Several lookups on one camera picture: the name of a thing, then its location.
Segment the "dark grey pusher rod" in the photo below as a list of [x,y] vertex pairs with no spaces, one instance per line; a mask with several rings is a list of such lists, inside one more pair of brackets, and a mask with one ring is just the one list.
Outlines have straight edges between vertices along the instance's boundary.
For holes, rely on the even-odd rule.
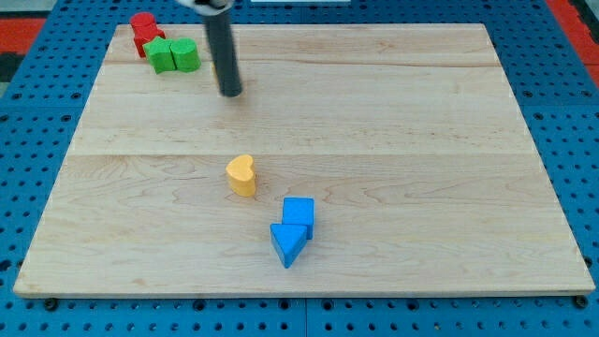
[[242,92],[242,84],[229,11],[205,16],[203,21],[220,94],[238,96]]

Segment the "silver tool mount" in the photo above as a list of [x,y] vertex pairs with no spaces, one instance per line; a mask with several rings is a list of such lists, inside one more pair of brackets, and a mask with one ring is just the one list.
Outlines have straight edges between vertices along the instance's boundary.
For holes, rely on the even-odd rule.
[[193,9],[201,16],[216,16],[233,6],[233,0],[176,0],[184,7]]

